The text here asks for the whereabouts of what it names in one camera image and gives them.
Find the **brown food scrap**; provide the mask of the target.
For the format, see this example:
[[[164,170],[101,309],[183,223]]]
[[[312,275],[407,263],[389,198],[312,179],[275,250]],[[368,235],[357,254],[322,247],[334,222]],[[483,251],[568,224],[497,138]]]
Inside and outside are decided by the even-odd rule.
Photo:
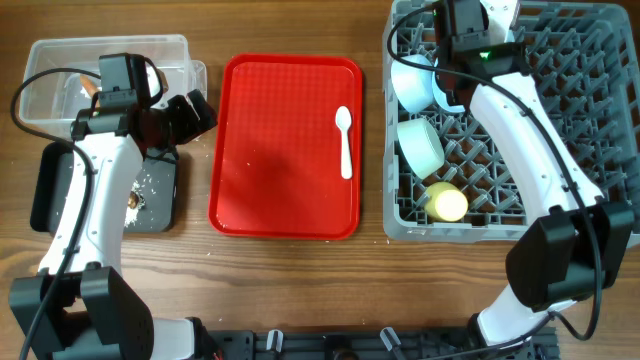
[[[144,198],[137,192],[132,190],[129,194],[127,206],[132,209],[140,209],[144,206]]]

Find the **orange carrot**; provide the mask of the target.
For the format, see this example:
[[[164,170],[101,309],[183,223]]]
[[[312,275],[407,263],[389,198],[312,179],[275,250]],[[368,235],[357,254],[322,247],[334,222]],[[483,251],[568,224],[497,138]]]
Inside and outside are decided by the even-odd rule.
[[[80,75],[79,80],[89,99],[100,91],[100,88],[87,75]]]

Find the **white rice pile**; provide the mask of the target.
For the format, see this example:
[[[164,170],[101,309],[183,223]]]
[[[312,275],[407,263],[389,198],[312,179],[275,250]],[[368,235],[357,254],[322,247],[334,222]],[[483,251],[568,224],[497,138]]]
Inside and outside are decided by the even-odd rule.
[[[143,197],[142,186],[139,184],[139,182],[137,180],[134,181],[134,183],[132,185],[132,188],[131,188],[131,191],[132,190],[137,191]],[[140,209],[132,210],[127,206],[126,214],[125,214],[124,227],[125,228],[129,228],[129,227],[135,225],[137,223],[137,219],[138,219],[139,213],[142,210],[144,210],[145,208],[146,208],[146,200],[145,200],[145,198],[144,198],[144,206],[142,208],[140,208]]]

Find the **white plastic spoon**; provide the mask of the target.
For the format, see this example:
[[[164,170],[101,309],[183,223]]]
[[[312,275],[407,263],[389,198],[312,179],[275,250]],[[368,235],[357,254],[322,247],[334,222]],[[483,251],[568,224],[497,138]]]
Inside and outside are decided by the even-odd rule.
[[[335,115],[335,123],[340,131],[341,137],[341,160],[340,172],[343,179],[348,180],[353,176],[351,151],[348,131],[352,125],[352,118],[346,106],[340,106]]]

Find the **light blue rice bowl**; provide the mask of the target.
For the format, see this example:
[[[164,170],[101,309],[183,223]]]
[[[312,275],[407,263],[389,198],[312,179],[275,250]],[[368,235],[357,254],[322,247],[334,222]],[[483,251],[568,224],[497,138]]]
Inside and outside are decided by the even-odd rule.
[[[394,60],[391,65],[391,82],[395,95],[409,113],[425,110],[434,102],[432,72]]]

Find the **green bowl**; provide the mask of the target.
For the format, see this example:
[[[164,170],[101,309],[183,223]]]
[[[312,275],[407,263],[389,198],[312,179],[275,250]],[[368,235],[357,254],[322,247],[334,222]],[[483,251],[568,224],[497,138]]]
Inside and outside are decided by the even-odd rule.
[[[444,165],[444,149],[435,128],[426,118],[400,122],[397,136],[411,170],[425,179]]]

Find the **light blue plate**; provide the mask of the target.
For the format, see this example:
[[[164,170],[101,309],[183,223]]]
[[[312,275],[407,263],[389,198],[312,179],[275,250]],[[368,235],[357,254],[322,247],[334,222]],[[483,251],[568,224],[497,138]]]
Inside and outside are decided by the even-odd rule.
[[[465,107],[463,105],[451,105],[448,102],[446,94],[438,85],[436,73],[434,71],[430,72],[428,84],[428,89],[431,93],[432,103],[434,105],[437,105],[445,113],[461,114],[465,112]]]

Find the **yellow cup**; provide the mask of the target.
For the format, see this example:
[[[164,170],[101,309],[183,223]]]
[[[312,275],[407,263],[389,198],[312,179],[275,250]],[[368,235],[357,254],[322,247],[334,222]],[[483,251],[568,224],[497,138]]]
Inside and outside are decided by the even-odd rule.
[[[426,188],[428,197],[424,209],[426,213],[438,221],[456,222],[468,211],[468,200],[454,185],[448,182],[437,182]]]

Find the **white tissue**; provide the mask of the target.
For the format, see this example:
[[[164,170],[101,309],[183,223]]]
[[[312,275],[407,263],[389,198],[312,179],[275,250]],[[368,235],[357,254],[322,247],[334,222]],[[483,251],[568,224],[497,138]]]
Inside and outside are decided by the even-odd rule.
[[[163,74],[158,76],[156,74],[154,68],[151,67],[150,65],[146,66],[146,72],[147,72],[147,80],[148,80],[149,90],[150,90],[150,94],[151,95],[157,95],[159,92],[164,94],[164,93],[166,93],[168,91],[167,81],[166,81],[166,78],[165,78],[165,76]],[[101,91],[102,87],[98,84],[98,81],[93,79],[93,78],[91,78],[91,77],[89,77],[89,78],[100,88],[100,91]],[[82,86],[80,88],[80,93],[85,98],[89,99],[87,94],[84,92]]]

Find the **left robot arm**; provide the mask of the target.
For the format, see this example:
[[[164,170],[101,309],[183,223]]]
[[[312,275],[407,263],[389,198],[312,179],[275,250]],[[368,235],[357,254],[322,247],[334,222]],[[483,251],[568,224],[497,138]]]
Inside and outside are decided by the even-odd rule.
[[[121,273],[133,183],[159,160],[215,127],[199,91],[171,98],[148,78],[153,62],[119,53],[99,59],[101,88],[79,111],[63,145],[73,174],[54,239],[34,276],[14,280],[10,308],[24,332],[21,355],[40,359],[219,359],[201,320],[156,319]]]

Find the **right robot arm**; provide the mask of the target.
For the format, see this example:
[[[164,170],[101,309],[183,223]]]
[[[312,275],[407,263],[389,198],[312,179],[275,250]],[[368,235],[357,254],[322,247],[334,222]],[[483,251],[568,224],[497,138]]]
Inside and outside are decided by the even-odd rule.
[[[507,287],[473,318],[486,346],[514,347],[564,309],[591,299],[581,340],[614,285],[634,214],[604,199],[544,110],[526,59],[509,32],[516,1],[437,1],[438,85],[495,143],[520,193],[528,228],[506,257]]]

